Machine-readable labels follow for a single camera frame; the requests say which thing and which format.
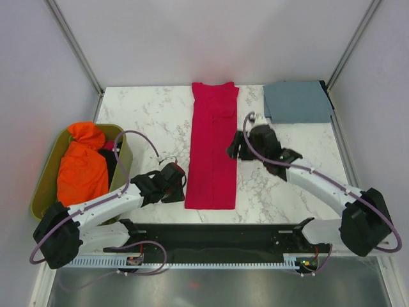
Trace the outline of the right aluminium frame post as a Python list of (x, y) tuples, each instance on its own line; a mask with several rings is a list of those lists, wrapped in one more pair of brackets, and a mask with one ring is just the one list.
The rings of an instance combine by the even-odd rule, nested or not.
[(350, 60), (353, 52), (357, 48), (359, 42), (361, 41), (362, 37), (364, 36), (367, 28), (369, 27), (371, 21), (373, 20), (376, 12), (380, 8), (383, 0), (372, 0), (370, 1), (369, 6), (367, 7), (364, 15), (362, 16), (358, 26), (355, 28), (348, 44), (346, 45), (345, 50), (343, 51), (337, 65), (330, 76), (328, 83), (327, 83), (327, 92), (329, 93), (331, 89), (334, 87), (335, 83), (337, 82), (339, 76), (345, 69), (348, 61)]

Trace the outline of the aluminium frame post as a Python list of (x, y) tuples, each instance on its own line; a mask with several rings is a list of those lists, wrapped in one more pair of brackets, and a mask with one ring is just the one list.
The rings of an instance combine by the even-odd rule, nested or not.
[(362, 37), (364, 36), (367, 28), (369, 27), (371, 21), (373, 20), (376, 12), (380, 8), (383, 0), (372, 0), (370, 1), (369, 6), (367, 7), (364, 15), (362, 16), (358, 26), (355, 28), (348, 44), (346, 45), (345, 50), (343, 51), (337, 65), (330, 76), (328, 83), (327, 83), (327, 92), (329, 93), (331, 89), (334, 87), (335, 83), (337, 82), (339, 76), (345, 69), (348, 61), (350, 60), (353, 52), (357, 48), (359, 42), (361, 41)]
[(61, 8), (58, 5), (58, 2), (55, 0), (45, 0), (44, 3), (46, 4), (47, 8), (49, 9), (51, 15), (53, 16), (54, 20), (56, 21), (58, 27), (60, 28), (64, 38), (66, 39), (67, 43), (69, 44), (74, 56), (76, 57), (77, 61), (79, 62), (82, 70), (86, 74), (89, 82), (91, 83), (94, 90), (97, 92), (98, 96), (102, 96), (104, 94), (104, 89), (96, 75), (89, 64), (82, 48), (80, 47), (79, 42), (77, 41), (68, 21), (66, 20)]

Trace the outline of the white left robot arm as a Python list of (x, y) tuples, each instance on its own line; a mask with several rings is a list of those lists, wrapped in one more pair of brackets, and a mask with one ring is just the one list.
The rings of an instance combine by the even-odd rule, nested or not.
[(130, 210), (158, 202), (183, 201), (185, 172), (175, 162), (159, 171), (137, 175), (120, 188), (84, 203), (49, 207), (36, 227), (33, 238), (51, 269), (69, 264), (76, 256), (105, 248), (135, 251), (140, 236), (129, 220), (107, 221)]

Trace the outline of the folded blue-grey t-shirt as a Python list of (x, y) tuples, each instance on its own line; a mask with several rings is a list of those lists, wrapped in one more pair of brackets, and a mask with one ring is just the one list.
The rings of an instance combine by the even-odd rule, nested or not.
[(263, 86), (264, 115), (276, 124), (329, 123), (333, 105), (324, 81), (279, 81)]

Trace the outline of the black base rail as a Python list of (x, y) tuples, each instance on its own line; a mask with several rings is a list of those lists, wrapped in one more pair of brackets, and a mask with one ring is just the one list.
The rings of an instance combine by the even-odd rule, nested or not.
[[(277, 261), (283, 254), (327, 253), (328, 244), (307, 242), (294, 224), (126, 223), (127, 252), (142, 251), (159, 262)], [(142, 242), (142, 247), (130, 247)]]

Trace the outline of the olive green plastic bin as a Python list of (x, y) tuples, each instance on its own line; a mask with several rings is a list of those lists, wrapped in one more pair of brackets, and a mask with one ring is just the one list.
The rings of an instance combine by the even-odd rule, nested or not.
[[(65, 129), (60, 132), (54, 142), (31, 199), (30, 210), (36, 221), (40, 221), (48, 208), (57, 201), (57, 176), (59, 166), (61, 158), (64, 156), (72, 140), (72, 135)], [(133, 161), (133, 154), (127, 137), (120, 137), (118, 142), (122, 144), (118, 157), (125, 171), (122, 171), (118, 166), (116, 167), (110, 184), (110, 191), (125, 185)]]

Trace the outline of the orange t-shirt in bin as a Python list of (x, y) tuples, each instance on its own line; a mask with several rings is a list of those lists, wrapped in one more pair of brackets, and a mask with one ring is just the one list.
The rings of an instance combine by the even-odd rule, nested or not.
[(105, 145), (105, 134), (92, 122), (68, 127), (73, 137), (61, 158), (57, 176), (57, 199), (69, 207), (109, 192), (105, 157), (98, 151)]

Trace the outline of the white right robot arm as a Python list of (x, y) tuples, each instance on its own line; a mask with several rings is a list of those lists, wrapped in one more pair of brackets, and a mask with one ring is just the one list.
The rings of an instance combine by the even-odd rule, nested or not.
[(306, 190), (338, 215), (328, 220), (307, 218), (298, 224), (292, 241), (299, 251), (309, 251), (315, 244), (343, 244), (352, 253), (367, 256), (396, 231), (381, 192), (363, 191), (330, 178), (300, 153), (283, 148), (267, 124), (236, 131), (226, 152), (232, 159), (261, 161), (270, 174)]

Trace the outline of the red t-shirt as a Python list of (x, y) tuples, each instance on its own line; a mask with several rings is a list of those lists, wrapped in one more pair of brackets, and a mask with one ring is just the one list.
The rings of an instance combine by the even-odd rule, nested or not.
[(194, 110), (185, 208), (233, 210), (236, 206), (236, 160), (226, 149), (237, 130), (239, 88), (192, 83)]

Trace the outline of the left aluminium frame post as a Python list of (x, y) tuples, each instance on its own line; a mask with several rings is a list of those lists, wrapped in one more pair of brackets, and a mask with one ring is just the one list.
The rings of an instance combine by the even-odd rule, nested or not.
[(45, 0), (44, 3), (46, 4), (47, 8), (49, 9), (51, 15), (53, 16), (54, 20), (56, 21), (58, 27), (60, 28), (64, 38), (66, 39), (67, 43), (69, 44), (74, 56), (76, 57), (77, 61), (79, 62), (82, 70), (86, 74), (89, 82), (91, 83), (94, 90), (97, 92), (98, 96), (102, 96), (104, 94), (104, 89), (96, 75), (89, 64), (82, 48), (80, 47), (79, 42), (77, 41), (68, 21), (66, 20), (61, 8), (58, 5), (58, 2), (55, 0)]

